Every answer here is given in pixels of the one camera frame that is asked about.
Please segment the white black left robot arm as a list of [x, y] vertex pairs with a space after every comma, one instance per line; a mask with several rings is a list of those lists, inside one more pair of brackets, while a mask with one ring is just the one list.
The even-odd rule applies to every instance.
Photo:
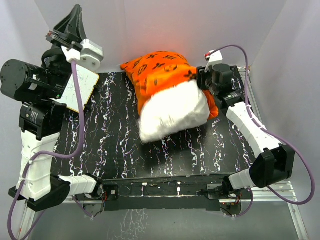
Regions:
[[16, 201], [26, 200], [35, 212], [82, 194], [97, 200], [104, 189], [91, 174], [61, 176], [51, 172], [52, 159], [64, 157], [54, 149], [64, 114], [73, 103], [77, 104], [80, 119], [79, 142], [67, 157], [71, 159], [82, 153], [84, 107], [99, 79], [97, 69], [104, 58], [103, 49], [87, 38], [79, 4], [48, 32], [46, 40], [52, 46], [42, 55], [41, 66], [11, 59], [0, 71], [1, 93], [22, 103], [21, 168], [17, 185], [8, 194]]

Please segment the white pillow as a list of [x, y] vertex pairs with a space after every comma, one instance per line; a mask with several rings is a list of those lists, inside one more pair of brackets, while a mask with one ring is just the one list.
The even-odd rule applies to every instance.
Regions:
[[195, 80], [162, 90], [143, 106], [138, 120], [143, 143], [164, 139], [182, 130], [204, 125], [210, 116], [207, 98]]

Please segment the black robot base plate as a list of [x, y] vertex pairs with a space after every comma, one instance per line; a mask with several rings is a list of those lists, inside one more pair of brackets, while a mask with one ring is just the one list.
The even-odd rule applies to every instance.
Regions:
[[235, 202], [228, 195], [214, 190], [222, 186], [224, 177], [224, 174], [205, 174], [104, 179], [102, 193], [106, 201], [103, 201], [101, 197], [88, 198], [84, 194], [76, 198], [87, 204], [102, 204], [104, 211], [132, 209], [219, 211], [222, 202]]

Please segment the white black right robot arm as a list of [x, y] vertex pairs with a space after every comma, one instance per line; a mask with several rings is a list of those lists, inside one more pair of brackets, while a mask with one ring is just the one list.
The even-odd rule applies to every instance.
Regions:
[[209, 192], [233, 199], [243, 189], [262, 189], [289, 179], [295, 151], [262, 130], [262, 123], [246, 105], [244, 94], [234, 89], [231, 66], [219, 63], [198, 67], [196, 80], [200, 89], [213, 95], [218, 109], [238, 128], [256, 158], [250, 168], [224, 177], [222, 185]]

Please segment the orange patterned plush pillowcase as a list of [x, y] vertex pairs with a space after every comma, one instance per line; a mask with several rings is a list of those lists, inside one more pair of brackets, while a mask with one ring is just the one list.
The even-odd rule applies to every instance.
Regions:
[[[120, 65], [131, 83], [137, 97], [137, 112], [140, 117], [143, 106], [151, 97], [163, 90], [175, 87], [191, 80], [197, 81], [197, 68], [177, 52], [155, 51]], [[210, 114], [213, 119], [219, 110], [208, 90], [201, 90], [207, 98]]]

